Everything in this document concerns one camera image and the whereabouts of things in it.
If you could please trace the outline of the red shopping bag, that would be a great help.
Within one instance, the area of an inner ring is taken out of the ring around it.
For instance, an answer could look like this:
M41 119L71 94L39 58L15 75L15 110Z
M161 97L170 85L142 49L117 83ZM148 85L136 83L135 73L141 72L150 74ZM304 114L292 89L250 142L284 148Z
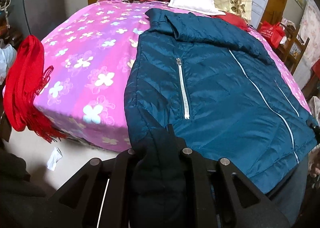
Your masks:
M264 21L258 32L265 38L265 40L273 49L278 48L281 40L285 36L285 32L279 22L275 25L272 25Z

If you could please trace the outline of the pink floral bed sheet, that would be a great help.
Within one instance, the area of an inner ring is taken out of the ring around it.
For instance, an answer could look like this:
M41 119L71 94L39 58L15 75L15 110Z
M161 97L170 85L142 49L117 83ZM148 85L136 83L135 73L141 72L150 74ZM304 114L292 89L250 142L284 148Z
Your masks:
M65 138L83 138L117 152L133 149L124 95L139 36L150 28L146 12L152 8L216 19L159 1L103 1L82 8L40 40L44 46L44 69L53 66L54 70L34 106ZM276 55L270 55L266 40L258 33L247 33L264 45L292 94L310 113L292 75L286 67L278 67Z

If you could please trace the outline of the wooden chair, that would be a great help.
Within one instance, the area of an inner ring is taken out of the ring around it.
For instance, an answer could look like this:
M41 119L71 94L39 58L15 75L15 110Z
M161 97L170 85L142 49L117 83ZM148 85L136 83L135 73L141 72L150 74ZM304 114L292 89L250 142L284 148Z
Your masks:
M300 26L294 28L293 26L285 26L283 23L280 25L284 28L287 40L284 44L279 44L276 49L276 55L293 75L302 56L304 55L310 38L307 38L305 41L302 40L299 35Z

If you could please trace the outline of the white folded cloth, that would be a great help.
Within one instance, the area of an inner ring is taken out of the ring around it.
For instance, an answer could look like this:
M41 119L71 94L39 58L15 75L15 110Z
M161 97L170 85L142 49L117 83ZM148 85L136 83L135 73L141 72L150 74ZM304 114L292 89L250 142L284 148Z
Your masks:
M168 6L209 16L225 15L215 6L214 0L170 0Z

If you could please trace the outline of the red fringed scarf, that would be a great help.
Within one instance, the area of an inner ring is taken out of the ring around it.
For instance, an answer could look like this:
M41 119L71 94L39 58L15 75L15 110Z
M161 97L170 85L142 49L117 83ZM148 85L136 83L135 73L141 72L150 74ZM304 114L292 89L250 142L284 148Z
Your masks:
M5 114L14 130L28 128L49 143L66 135L34 106L34 100L48 84L53 70L53 66L44 69L44 46L40 40L27 36L8 71L3 98Z

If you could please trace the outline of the red ruffled pillow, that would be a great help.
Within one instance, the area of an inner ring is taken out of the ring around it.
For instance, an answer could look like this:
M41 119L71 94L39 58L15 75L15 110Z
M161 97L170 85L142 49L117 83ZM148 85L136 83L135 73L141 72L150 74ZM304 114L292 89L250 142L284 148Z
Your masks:
M243 18L241 18L235 14L225 12L224 15L212 15L211 17L221 19L221 20L223 20L227 23L230 23L231 25L234 25L234 26L236 26L246 32L249 32L249 27L248 27L247 22Z

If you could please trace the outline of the pink lace cover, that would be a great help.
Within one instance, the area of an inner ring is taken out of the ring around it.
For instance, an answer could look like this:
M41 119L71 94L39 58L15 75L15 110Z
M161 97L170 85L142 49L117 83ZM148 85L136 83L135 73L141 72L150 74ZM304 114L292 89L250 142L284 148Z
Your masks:
M299 34L303 40L309 38L303 57L312 67L319 59L319 8L314 0L307 0Z

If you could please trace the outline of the white paper scrap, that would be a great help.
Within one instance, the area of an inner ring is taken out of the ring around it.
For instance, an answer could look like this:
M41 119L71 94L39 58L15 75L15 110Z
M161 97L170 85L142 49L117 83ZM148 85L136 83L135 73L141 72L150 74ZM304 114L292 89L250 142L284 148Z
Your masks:
M51 171L55 171L57 162L63 158L62 152L58 147L54 147L48 161L47 161L47 168Z

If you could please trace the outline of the teal puffer jacket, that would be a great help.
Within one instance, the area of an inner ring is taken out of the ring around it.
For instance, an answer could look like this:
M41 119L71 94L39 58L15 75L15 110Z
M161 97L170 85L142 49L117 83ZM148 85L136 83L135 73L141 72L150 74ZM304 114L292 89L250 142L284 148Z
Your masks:
M186 175L175 138L228 158L293 225L303 201L315 118L264 45L221 19L152 8L124 95L135 173L131 227L179 227Z

